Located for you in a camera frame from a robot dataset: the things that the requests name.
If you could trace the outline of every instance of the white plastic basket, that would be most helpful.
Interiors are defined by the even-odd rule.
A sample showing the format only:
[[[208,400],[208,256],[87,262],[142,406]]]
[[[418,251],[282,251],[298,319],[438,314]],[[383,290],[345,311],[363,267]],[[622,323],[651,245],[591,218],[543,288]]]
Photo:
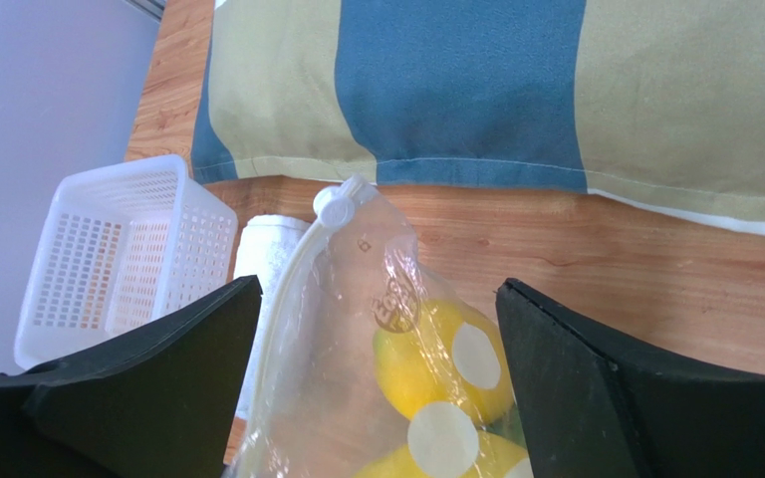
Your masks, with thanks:
[[[226,283],[234,211],[176,155],[65,178],[44,224],[20,314],[23,368],[181,309]]]

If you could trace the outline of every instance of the wooden table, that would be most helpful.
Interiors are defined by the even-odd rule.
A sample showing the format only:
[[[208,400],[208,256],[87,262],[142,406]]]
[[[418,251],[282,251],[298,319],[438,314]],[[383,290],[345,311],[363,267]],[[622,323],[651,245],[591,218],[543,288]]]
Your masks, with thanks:
[[[168,0],[127,159],[189,158],[213,0]],[[267,177],[208,186],[238,213],[314,218],[320,183]],[[593,319],[666,349],[765,373],[765,237],[595,196],[383,187],[414,225],[420,259],[494,316],[517,277]],[[243,432],[236,420],[227,458]]]

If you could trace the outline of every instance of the plastic bag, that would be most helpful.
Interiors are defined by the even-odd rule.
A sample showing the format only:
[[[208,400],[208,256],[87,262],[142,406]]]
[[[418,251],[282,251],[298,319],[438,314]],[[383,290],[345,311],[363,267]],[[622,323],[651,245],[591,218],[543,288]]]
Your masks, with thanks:
[[[229,477],[532,476],[497,326],[417,261],[355,176],[315,199]]]

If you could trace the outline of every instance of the white towel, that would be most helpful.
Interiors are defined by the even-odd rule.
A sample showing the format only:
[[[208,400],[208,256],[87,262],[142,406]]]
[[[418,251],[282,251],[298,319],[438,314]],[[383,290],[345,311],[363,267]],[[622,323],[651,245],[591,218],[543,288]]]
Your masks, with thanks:
[[[241,242],[235,255],[233,278],[256,275],[262,286],[262,307],[253,350],[247,362],[244,384],[235,415],[244,420],[249,417],[250,401],[255,393],[256,370],[262,355],[262,341],[268,311],[276,292],[280,276],[300,238],[310,224],[287,216],[256,216],[241,231]]]

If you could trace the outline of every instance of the lemon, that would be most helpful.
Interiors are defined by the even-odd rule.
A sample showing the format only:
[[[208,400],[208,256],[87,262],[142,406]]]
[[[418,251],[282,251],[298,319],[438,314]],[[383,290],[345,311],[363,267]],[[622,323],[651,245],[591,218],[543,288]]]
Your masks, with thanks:
[[[447,401],[484,425],[513,404],[500,331],[463,303],[423,301],[411,331],[377,330],[374,355],[382,394],[410,420],[427,404]]]
[[[478,431],[479,452],[474,464],[461,478],[528,478],[530,457],[527,450],[501,436]],[[354,478],[435,478],[424,473],[403,445],[391,455],[363,468]]]

